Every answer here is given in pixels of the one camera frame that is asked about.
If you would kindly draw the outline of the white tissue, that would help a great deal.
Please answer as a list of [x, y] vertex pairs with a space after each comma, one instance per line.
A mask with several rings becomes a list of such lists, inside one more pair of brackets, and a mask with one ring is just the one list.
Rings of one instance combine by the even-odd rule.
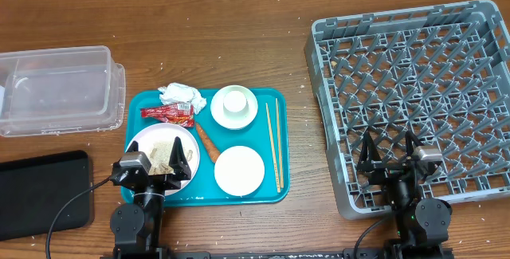
[[193, 87], [180, 83], [170, 83], [168, 86], [159, 87], [159, 99], [163, 105], [185, 103], [191, 104], [194, 114], [197, 115], [206, 106], [206, 98]]

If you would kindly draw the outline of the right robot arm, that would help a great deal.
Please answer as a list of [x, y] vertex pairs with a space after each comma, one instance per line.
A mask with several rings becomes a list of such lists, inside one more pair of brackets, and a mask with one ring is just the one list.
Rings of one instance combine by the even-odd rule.
[[[369, 132], [363, 134], [363, 145], [356, 169], [371, 185], [379, 185], [391, 207], [390, 215], [368, 227], [353, 249], [354, 258], [452, 258], [453, 251], [442, 243], [449, 239], [448, 228], [453, 209], [438, 198], [423, 198], [419, 183], [432, 175], [442, 162], [438, 148], [425, 145], [411, 131], [405, 133], [406, 155], [397, 163], [386, 163], [380, 157]], [[361, 241], [388, 219], [394, 219], [398, 238], [387, 240], [380, 249], [360, 251]]]

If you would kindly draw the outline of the rice and peanut pile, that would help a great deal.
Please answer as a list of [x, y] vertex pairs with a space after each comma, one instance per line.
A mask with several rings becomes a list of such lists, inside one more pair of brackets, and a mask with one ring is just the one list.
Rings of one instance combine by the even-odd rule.
[[[149, 175], [165, 175], [174, 174], [174, 171], [169, 167], [169, 159], [171, 156], [173, 139], [157, 139], [156, 141], [140, 140], [139, 150], [144, 152], [151, 162]], [[198, 157], [197, 152], [192, 145], [182, 141], [183, 150], [189, 164], [190, 170], [194, 174], [197, 169]]]

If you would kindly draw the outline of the red snack wrapper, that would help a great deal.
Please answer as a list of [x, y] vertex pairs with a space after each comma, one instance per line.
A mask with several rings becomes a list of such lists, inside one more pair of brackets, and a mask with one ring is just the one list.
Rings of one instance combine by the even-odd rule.
[[153, 108], [142, 108], [142, 118], [153, 118], [163, 123], [176, 124], [183, 128], [195, 125], [194, 107], [186, 103], [173, 103]]

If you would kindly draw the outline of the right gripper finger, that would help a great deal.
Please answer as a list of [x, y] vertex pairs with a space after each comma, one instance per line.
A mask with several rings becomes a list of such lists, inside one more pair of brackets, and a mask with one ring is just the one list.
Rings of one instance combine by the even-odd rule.
[[381, 162], [382, 159], [378, 153], [374, 140], [371, 138], [370, 132], [365, 131], [363, 133], [363, 145], [359, 157], [359, 162], [365, 163], [367, 161]]
[[414, 149], [423, 145], [423, 142], [411, 130], [406, 131], [405, 139], [407, 156], [412, 156]]

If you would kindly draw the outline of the large white plate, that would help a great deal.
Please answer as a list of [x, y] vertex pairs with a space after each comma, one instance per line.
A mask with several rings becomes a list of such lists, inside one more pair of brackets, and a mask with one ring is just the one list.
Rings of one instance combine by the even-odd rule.
[[151, 168], [149, 175], [162, 175], [164, 171], [174, 171], [174, 169], [169, 166], [169, 160], [176, 137], [181, 139], [182, 149], [191, 170], [191, 179], [181, 181], [180, 190], [166, 191], [165, 195], [167, 196], [183, 191], [198, 171], [201, 155], [198, 143], [193, 135], [181, 126], [159, 123], [139, 131], [131, 140], [127, 141], [126, 146], [126, 148], [129, 148], [131, 142], [136, 141], [139, 145], [139, 151], [145, 153], [150, 160]]

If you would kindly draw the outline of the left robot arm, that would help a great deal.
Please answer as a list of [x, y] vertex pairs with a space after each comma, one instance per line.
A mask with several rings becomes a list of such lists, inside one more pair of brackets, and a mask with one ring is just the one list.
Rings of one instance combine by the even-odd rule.
[[114, 258], [171, 258], [172, 252], [159, 244], [165, 192], [179, 190], [192, 172], [182, 142], [175, 138], [168, 161], [171, 173], [150, 175], [151, 162], [136, 141], [113, 164], [110, 180], [134, 192], [133, 202], [116, 208], [110, 218], [115, 235]]

